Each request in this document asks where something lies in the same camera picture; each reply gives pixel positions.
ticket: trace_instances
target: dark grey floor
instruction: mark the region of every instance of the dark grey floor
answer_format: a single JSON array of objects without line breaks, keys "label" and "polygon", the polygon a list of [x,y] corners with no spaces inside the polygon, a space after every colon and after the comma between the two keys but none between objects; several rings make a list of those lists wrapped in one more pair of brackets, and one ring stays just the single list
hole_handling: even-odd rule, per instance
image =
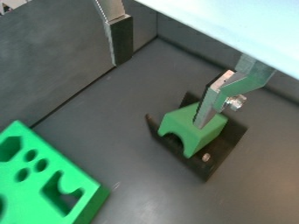
[{"label": "dark grey floor", "polygon": [[233,114],[247,134],[207,183],[151,138],[185,92],[222,69],[155,40],[35,128],[111,188],[98,224],[293,224],[299,221],[299,108],[258,90]]}]

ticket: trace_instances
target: grey wall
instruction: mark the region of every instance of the grey wall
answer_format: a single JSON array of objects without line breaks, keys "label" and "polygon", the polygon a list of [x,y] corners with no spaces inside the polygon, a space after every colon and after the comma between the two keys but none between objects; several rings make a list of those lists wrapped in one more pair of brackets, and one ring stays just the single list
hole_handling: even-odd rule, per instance
[{"label": "grey wall", "polygon": [[[222,67],[234,68],[239,61],[242,54],[239,51],[161,13],[158,13],[158,36]],[[267,88],[299,103],[299,80],[285,73],[275,74],[267,83]]]},{"label": "grey wall", "polygon": [[[157,13],[124,1],[135,49],[157,36]],[[91,0],[35,0],[0,18],[0,129],[51,113],[112,68]]]}]

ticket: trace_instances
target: circular hole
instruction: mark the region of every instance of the circular hole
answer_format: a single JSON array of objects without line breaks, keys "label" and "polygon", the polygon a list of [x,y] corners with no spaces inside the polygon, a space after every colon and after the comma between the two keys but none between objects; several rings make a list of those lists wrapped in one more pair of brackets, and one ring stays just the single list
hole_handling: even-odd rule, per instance
[{"label": "circular hole", "polygon": [[42,159],[38,162],[38,164],[35,166],[35,169],[36,169],[38,172],[43,172],[46,170],[47,166],[48,166],[48,161],[46,159]]},{"label": "circular hole", "polygon": [[38,155],[36,150],[28,150],[26,155],[24,155],[24,160],[27,162],[34,161],[34,159],[36,158],[36,155]]},{"label": "circular hole", "polygon": [[30,175],[28,169],[23,168],[18,173],[16,173],[16,180],[19,182],[23,182]]}]

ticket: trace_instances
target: table surface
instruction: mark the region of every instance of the table surface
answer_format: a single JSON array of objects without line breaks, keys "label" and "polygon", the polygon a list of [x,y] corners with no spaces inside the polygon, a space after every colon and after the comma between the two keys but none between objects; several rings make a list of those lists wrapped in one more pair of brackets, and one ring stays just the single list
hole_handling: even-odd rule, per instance
[{"label": "table surface", "polygon": [[299,79],[297,0],[137,0]]},{"label": "table surface", "polygon": [[34,128],[111,189],[92,223],[298,223],[298,105],[247,95],[229,112],[247,133],[207,183],[151,138],[146,113],[162,120],[221,71],[157,39]]}]

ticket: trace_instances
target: green foam block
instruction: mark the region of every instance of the green foam block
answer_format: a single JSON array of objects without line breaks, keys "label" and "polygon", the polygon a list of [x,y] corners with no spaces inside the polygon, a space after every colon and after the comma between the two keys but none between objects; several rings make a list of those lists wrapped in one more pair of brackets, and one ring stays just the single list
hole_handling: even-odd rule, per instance
[{"label": "green foam block", "polygon": [[190,158],[221,134],[229,118],[217,114],[203,129],[193,124],[199,103],[181,108],[163,117],[163,122],[158,130],[159,136],[175,134],[183,143],[183,155]]},{"label": "green foam block", "polygon": [[2,224],[90,223],[108,196],[108,189],[18,121],[0,134],[0,173]]}]

